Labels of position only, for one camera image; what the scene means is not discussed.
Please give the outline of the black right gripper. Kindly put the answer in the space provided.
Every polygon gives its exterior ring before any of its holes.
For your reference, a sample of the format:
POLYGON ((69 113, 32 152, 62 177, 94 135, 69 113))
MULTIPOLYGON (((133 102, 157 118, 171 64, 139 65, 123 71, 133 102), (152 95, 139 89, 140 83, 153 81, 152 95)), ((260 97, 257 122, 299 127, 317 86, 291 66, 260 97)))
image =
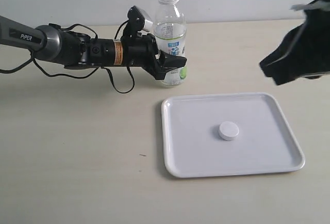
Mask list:
POLYGON ((305 10, 305 25, 287 33, 280 45, 259 66, 266 77, 282 85, 299 77, 329 74, 329 11, 305 10))

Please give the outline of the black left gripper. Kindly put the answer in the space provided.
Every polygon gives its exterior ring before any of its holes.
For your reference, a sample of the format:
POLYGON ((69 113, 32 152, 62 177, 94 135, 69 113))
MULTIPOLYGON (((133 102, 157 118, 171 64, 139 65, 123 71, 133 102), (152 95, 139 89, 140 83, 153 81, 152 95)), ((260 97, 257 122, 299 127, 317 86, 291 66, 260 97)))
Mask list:
POLYGON ((156 80, 163 80, 167 72, 184 67, 186 62, 184 56, 159 51, 152 34, 122 37, 120 40, 97 39, 90 43, 89 65, 140 67, 156 80))

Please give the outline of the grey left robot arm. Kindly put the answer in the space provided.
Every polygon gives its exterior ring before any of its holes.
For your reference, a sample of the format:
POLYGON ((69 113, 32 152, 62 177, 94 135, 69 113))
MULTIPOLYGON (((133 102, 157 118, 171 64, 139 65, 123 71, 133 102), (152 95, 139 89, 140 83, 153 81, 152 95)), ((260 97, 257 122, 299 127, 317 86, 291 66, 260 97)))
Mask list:
POLYGON ((31 28, 1 17, 1 44, 27 49, 32 58, 63 65, 69 70, 106 67, 140 67, 156 80, 184 67, 187 59, 157 47, 152 34, 122 36, 121 39, 91 38, 72 27, 56 24, 31 28))

